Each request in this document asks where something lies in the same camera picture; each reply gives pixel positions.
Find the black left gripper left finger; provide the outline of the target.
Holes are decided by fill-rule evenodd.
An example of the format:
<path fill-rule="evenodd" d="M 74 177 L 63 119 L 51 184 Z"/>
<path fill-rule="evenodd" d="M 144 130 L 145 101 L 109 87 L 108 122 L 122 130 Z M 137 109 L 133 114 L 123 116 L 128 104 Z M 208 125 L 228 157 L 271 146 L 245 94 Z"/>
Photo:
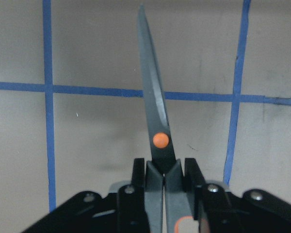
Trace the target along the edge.
<path fill-rule="evenodd" d="M 129 184 L 105 198 L 82 191 L 25 229 L 26 233 L 147 233 L 145 161 L 134 159 Z"/>

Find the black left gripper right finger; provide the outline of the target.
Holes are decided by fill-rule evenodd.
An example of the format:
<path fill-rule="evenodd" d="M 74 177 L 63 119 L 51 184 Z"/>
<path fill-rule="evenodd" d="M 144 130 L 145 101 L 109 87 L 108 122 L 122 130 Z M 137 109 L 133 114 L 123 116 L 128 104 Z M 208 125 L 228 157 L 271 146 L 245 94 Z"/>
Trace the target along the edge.
<path fill-rule="evenodd" d="M 207 182 L 196 159 L 185 159 L 185 185 L 202 233 L 291 233 L 291 204 L 261 189 L 241 197 Z"/>

